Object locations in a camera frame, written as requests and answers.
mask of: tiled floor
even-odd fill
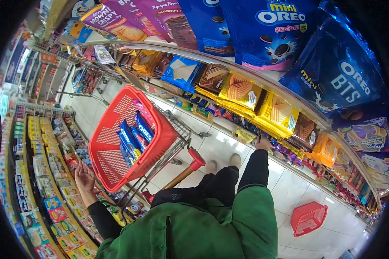
[[[117,92],[122,88],[114,81],[109,81],[103,93],[104,98],[110,102]],[[68,85],[65,91],[71,91]],[[192,136],[191,145],[197,149],[205,160],[216,160],[218,168],[228,165],[231,154],[238,153],[241,156],[242,166],[240,174],[254,152],[251,145],[244,145],[222,130],[219,125],[229,128],[233,125],[223,119],[219,122],[210,123],[200,118],[193,117],[190,112],[177,108],[173,103],[166,100],[159,100],[153,97],[154,101],[163,110],[172,111],[177,117],[191,127],[195,132],[208,132],[210,137],[201,139]],[[93,98],[63,96],[62,105],[72,105],[77,112],[76,121],[84,134],[90,138],[106,106]],[[182,165],[168,164],[148,185],[151,193],[156,193],[171,179],[185,169],[192,162],[191,156],[186,150],[177,155],[183,161]],[[284,259],[320,259],[325,256],[327,259],[337,259],[343,251],[353,248],[364,237],[365,224],[354,216],[354,212],[344,206],[330,194],[327,194],[308,180],[298,176],[283,165],[269,160],[268,188],[272,193],[275,204],[275,216],[279,232],[279,258]],[[204,176],[205,168],[200,168],[183,180],[177,187],[196,186]],[[294,237],[290,225],[291,215],[294,208],[317,201],[328,206],[327,218],[321,228],[304,235]]]

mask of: black sleeve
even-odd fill
[[[88,211],[103,239],[119,237],[122,227],[100,201],[91,204]]]
[[[238,192],[251,186],[268,185],[268,152],[265,149],[255,150],[250,155],[244,174],[238,185]]]

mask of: black pants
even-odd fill
[[[203,207],[204,199],[218,199],[224,206],[232,206],[235,199],[235,185],[239,169],[235,166],[224,167],[216,174],[206,174],[196,187],[170,188],[159,191],[154,196],[151,208],[166,202],[185,202]]]

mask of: oreo bts bag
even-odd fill
[[[319,9],[325,20],[280,83],[329,116],[379,99],[384,82],[373,52],[332,3],[323,1]]]
[[[319,0],[220,0],[235,62],[252,70],[287,71],[314,32]]]

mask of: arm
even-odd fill
[[[94,194],[95,173],[83,161],[75,169],[75,182],[102,238],[117,238],[122,228]]]
[[[277,258],[278,255],[274,201],[266,187],[270,146],[267,138],[258,140],[233,201],[232,225],[239,234],[245,258]]]

